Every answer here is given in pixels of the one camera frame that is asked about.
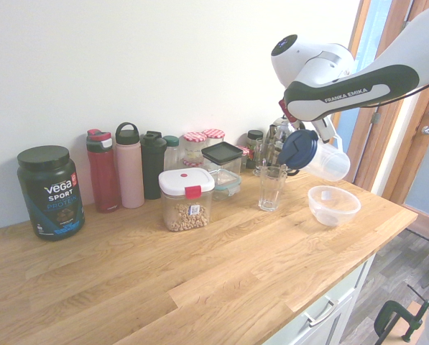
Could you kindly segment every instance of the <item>water bottle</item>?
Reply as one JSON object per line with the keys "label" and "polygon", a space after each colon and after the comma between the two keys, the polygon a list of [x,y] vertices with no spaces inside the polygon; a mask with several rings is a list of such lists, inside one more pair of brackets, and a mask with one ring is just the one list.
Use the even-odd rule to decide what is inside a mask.
{"label": "water bottle", "polygon": [[144,203],[144,182],[142,180],[142,154],[139,131],[129,122],[124,122],[115,132],[116,164],[119,171],[121,204],[136,208]]}
{"label": "water bottle", "polygon": [[142,177],[144,179],[144,197],[154,200],[160,197],[158,175],[163,172],[165,163],[166,140],[159,132],[148,131],[141,136]]}
{"label": "water bottle", "polygon": [[90,160],[94,203],[101,213],[115,211],[120,204],[119,184],[115,171],[114,151],[110,132],[90,129],[86,149]]}
{"label": "water bottle", "polygon": [[165,171],[176,170],[179,167],[179,138],[165,135],[167,147],[165,152]]}

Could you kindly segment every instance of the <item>blue lid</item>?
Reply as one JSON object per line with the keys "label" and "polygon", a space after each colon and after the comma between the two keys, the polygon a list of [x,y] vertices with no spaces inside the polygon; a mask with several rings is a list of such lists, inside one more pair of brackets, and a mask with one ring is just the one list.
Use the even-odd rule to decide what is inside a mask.
{"label": "blue lid", "polygon": [[302,169],[315,157],[318,135],[315,131],[300,129],[291,133],[278,155],[278,162],[293,170]]}

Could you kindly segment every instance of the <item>pink water bottle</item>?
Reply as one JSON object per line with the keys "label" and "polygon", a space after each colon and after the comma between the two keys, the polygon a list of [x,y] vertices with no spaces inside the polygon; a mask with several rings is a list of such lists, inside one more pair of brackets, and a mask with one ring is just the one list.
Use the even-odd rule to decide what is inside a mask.
{"label": "pink water bottle", "polygon": [[90,129],[86,137],[86,149],[96,210],[101,213],[113,212],[120,205],[120,193],[110,132]]}
{"label": "pink water bottle", "polygon": [[[133,129],[123,130],[123,127],[128,125]],[[121,203],[126,208],[140,207],[144,203],[144,183],[139,131],[133,124],[124,122],[116,129],[115,140]]]}

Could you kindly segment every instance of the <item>red water bottle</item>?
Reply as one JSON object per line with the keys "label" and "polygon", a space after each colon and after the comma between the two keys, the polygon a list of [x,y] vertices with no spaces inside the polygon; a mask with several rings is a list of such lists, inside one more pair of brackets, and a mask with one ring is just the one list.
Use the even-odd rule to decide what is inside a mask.
{"label": "red water bottle", "polygon": [[110,132],[90,129],[86,137],[86,149],[96,210],[101,213],[113,212],[119,207],[120,195]]}

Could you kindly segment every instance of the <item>vega sport label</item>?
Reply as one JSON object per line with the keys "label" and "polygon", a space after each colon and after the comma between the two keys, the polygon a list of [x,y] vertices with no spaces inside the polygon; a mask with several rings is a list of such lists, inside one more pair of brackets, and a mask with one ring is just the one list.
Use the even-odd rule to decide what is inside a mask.
{"label": "vega sport label", "polygon": [[80,188],[75,173],[67,180],[32,181],[28,183],[24,198],[40,235],[75,231],[83,223]]}
{"label": "vega sport label", "polygon": [[323,101],[325,103],[331,103],[334,101],[339,101],[339,100],[344,99],[344,98],[350,98],[353,96],[358,96],[358,95],[361,95],[361,94],[367,93],[367,92],[369,92],[369,90],[367,88],[360,88],[358,90],[350,91],[347,93],[342,93],[342,94],[334,96],[334,97],[325,98],[325,99],[323,99]]}

